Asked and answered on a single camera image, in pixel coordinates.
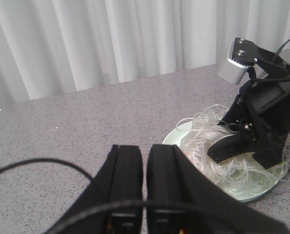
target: tangled plastic filament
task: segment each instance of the tangled plastic filament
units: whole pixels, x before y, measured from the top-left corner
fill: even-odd
[[[212,105],[193,118],[179,121],[179,131],[178,127],[185,121],[192,121],[192,128],[181,140],[181,150],[199,171],[230,195],[247,192],[248,196],[253,196],[272,188],[290,167],[290,136],[284,147],[283,162],[268,170],[252,158],[253,153],[234,156],[217,164],[207,155],[207,150],[214,141],[235,134],[229,128],[230,124],[217,125],[227,110],[225,106]]]

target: light green plate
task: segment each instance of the light green plate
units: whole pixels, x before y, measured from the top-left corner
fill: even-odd
[[[187,130],[187,131],[178,131],[177,129],[173,129],[164,139],[164,145],[178,145],[180,146],[181,139],[188,134],[188,130],[191,129],[192,122],[185,123],[178,127],[180,130]],[[246,191],[243,192],[235,192],[232,189],[227,189],[224,187],[220,187],[224,192],[226,192],[231,197],[239,200],[241,202],[248,202],[255,200],[273,188],[277,182],[275,182],[272,186],[269,187],[255,187],[253,188],[253,195],[249,196]]]

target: gray speckled countertop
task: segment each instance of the gray speckled countertop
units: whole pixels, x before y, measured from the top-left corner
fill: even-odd
[[[290,50],[283,57],[290,58]],[[0,107],[0,166],[46,156],[94,176],[112,144],[139,145],[146,165],[151,145],[180,119],[211,104],[232,104],[239,86],[216,72],[210,65]],[[51,163],[0,175],[0,234],[44,232],[87,185],[78,172]],[[279,182],[248,205],[290,227],[290,182]]]

